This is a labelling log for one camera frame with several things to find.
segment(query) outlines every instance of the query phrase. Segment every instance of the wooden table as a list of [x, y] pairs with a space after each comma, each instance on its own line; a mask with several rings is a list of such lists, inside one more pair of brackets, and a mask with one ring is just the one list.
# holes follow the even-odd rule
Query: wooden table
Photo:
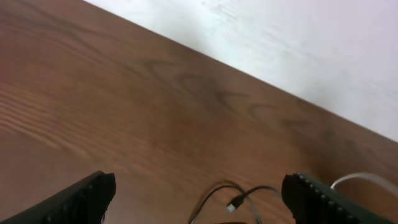
[[[0, 1], [0, 57], [0, 220], [98, 169], [118, 185], [107, 223], [185, 223], [222, 179], [398, 184], [397, 143], [83, 1]], [[338, 190], [398, 221], [383, 189]], [[249, 205], [226, 212], [235, 194], [197, 223], [253, 223]], [[269, 192], [252, 197], [264, 223], [294, 222]]]

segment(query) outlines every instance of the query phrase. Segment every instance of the white surface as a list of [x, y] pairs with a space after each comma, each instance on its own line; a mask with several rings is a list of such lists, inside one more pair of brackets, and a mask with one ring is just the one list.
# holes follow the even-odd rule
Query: white surface
[[87, 0], [398, 141], [396, 0]]

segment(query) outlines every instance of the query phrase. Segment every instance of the white cable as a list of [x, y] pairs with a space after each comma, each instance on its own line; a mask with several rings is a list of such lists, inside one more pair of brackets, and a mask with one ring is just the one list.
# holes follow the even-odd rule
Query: white cable
[[398, 187], [392, 184], [391, 182], [379, 177], [378, 175], [367, 173], [367, 172], [359, 172], [354, 174], [349, 174], [344, 177], [340, 177], [337, 179], [331, 186], [331, 189], [335, 189], [336, 185], [340, 184], [343, 181], [352, 179], [352, 178], [362, 178], [368, 181], [371, 181], [381, 187], [384, 187], [386, 190], [393, 193], [396, 197], [398, 197]]

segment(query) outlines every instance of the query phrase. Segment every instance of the wood grain pattern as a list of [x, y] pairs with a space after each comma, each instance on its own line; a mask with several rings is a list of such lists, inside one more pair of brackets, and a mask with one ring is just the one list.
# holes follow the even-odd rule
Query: wood grain pattern
[[[327, 184], [368, 171], [398, 184], [398, 145], [77, 0], [0, 2], [0, 219], [97, 169], [116, 174], [107, 223], [184, 223], [208, 186]], [[362, 181], [339, 190], [398, 220], [397, 200]], [[235, 194], [198, 223], [252, 223]], [[293, 223], [267, 192], [264, 223]]]

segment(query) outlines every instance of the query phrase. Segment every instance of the cable connector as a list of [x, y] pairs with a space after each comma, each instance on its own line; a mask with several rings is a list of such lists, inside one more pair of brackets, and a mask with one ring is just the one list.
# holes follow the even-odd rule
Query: cable connector
[[243, 200], [244, 200], [244, 197], [242, 197], [241, 195], [235, 197], [234, 199], [232, 199], [231, 203], [229, 203], [229, 205], [226, 207], [226, 209], [229, 212], [235, 211], [239, 206], [241, 206], [241, 204], [243, 204]]

